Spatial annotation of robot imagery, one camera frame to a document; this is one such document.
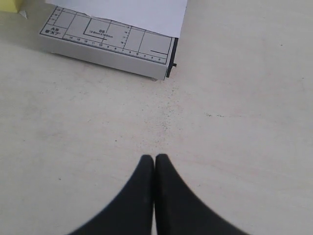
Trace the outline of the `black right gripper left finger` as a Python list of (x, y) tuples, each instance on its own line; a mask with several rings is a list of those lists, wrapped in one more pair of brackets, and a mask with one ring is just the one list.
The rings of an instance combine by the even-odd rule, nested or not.
[(154, 160), (143, 155), (115, 198), (72, 235), (150, 235), (154, 197)]

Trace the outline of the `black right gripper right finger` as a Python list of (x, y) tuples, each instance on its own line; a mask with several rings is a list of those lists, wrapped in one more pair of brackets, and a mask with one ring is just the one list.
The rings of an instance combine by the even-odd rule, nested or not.
[(155, 217), (159, 235), (245, 235), (203, 203), (166, 154), (156, 156)]

